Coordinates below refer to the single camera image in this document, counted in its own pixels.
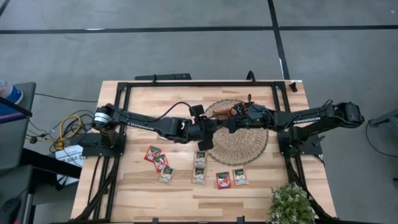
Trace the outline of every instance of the wooden table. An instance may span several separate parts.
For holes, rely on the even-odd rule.
[[[98,106],[114,103],[117,81],[105,81],[99,94]],[[292,111],[308,108],[302,83],[297,83],[298,92],[287,90]],[[205,108],[222,99],[252,100],[275,109],[271,87],[134,87],[131,90],[129,111],[157,117],[178,101],[191,105],[202,104]],[[188,108],[178,105],[168,116],[189,117]],[[154,165],[144,160],[150,145],[166,154],[169,164],[177,171],[172,185],[158,182]],[[218,190],[216,173],[229,171],[230,167],[215,162],[208,157],[206,185],[191,184],[193,153],[197,144],[174,144],[157,139],[156,133],[137,128],[127,129],[127,143],[124,156],[120,160],[118,180],[113,203],[112,222],[149,222],[153,217],[159,221],[235,221],[244,215],[246,221],[264,221],[271,205],[271,187],[287,183],[287,173],[283,157],[279,154],[276,133],[269,132],[269,142],[265,152],[255,161],[241,166],[246,169],[249,185],[232,189]],[[84,162],[76,193],[72,218],[79,215],[87,204],[88,191],[97,158],[90,157]],[[309,191],[330,215],[335,215],[323,164],[313,156],[302,156],[303,168]],[[93,194],[100,179],[100,161],[95,177]],[[103,197],[99,217],[104,217],[107,195]]]

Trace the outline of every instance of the snack packet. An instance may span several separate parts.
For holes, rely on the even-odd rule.
[[[195,152],[194,167],[206,167],[206,152]]]
[[[158,156],[160,156],[160,153],[162,151],[154,146],[149,146],[149,149],[147,151],[147,154],[145,155],[145,160],[148,160],[149,162],[154,162],[154,159]]]
[[[172,184],[175,169],[165,167],[162,172],[160,172],[159,182],[164,184]]]
[[[154,164],[157,172],[162,171],[162,169],[169,167],[169,163],[167,162],[166,155],[160,155],[154,159]]]
[[[235,186],[249,184],[244,169],[236,169],[233,170],[232,173],[234,175]]]
[[[218,189],[231,188],[231,180],[229,179],[229,172],[221,172],[216,174]]]
[[[205,168],[194,167],[192,175],[193,184],[205,184],[206,183],[206,172]]]

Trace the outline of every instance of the woven placemat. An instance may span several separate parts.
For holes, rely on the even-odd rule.
[[[209,106],[205,115],[209,118],[215,111],[231,108],[241,100],[221,100]],[[213,136],[213,149],[208,155],[215,161],[229,166],[240,166],[257,159],[266,150],[268,129],[239,129],[230,134],[227,128],[219,127]]]

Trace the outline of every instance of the concrete floor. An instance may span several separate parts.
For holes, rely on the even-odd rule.
[[[280,26],[398,24],[393,0],[277,0]],[[11,0],[0,29],[86,29],[171,26],[270,26],[265,0]],[[303,80],[310,106],[327,99],[352,101],[366,119],[397,108],[398,30],[283,31],[291,79]],[[136,75],[191,73],[199,79],[281,79],[273,31],[145,34],[0,35],[0,77],[36,82],[37,92],[95,100],[103,80]],[[95,104],[36,96],[33,122],[49,129],[66,115]],[[396,223],[398,159],[373,151],[357,129],[335,129],[322,142],[338,216]],[[379,150],[398,155],[397,130],[370,129]],[[47,154],[48,146],[28,148]],[[75,186],[67,194],[41,189],[53,202],[37,207],[35,223],[66,221]]]

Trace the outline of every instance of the green plant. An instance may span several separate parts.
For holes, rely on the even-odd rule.
[[[272,223],[314,223],[314,212],[307,199],[307,193],[301,187],[288,184],[271,190],[273,196],[268,217]]]

